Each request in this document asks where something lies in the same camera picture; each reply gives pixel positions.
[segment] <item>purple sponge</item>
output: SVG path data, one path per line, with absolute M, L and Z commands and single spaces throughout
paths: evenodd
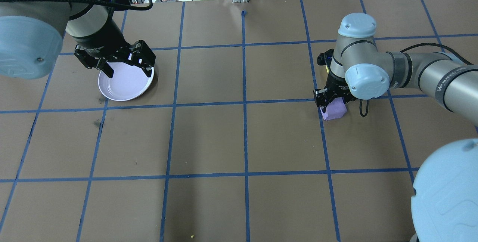
M 347 112 L 347 108 L 345 107 L 344 100 L 342 98 L 336 98 L 327 106 L 327 111 L 324 113 L 322 109 L 320 112 L 322 113 L 322 117 L 324 121 L 333 120 L 335 118 L 342 118 Z

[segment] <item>light blue cap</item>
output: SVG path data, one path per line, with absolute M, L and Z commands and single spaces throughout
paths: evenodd
M 425 160 L 412 197 L 413 225 L 420 242 L 477 240 L 477 166 L 478 139 L 450 143 Z
M 0 17 L 0 75 L 36 79 L 48 75 L 63 39 L 53 26 L 24 16 Z
M 387 72 L 370 63 L 359 63 L 345 72 L 345 81 L 354 97 L 369 100 L 382 96 L 390 87 Z
M 338 33 L 349 38 L 368 38 L 375 35 L 377 22 L 365 13 L 351 13 L 342 19 Z

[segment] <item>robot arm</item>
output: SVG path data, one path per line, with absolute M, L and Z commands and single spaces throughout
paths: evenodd
M 388 89 L 416 88 L 478 125 L 478 66 L 448 53 L 379 53 L 375 28 L 367 14 L 345 16 L 336 48 L 318 58 L 329 68 L 325 89 L 314 92 L 318 107 L 324 111 L 338 97 L 347 103 L 380 97 Z
M 121 0 L 103 0 L 109 3 L 103 6 L 97 0 L 44 1 L 47 0 L 1 1 L 0 74 L 26 79 L 47 75 L 61 51 L 66 31 L 78 42 L 74 54 L 85 67 L 113 77 L 108 62 L 125 62 L 151 76 L 154 53 L 142 40 L 134 45 L 126 42 L 112 20 L 115 9 L 104 5 L 123 6 L 122 10 L 139 7 L 114 4 Z

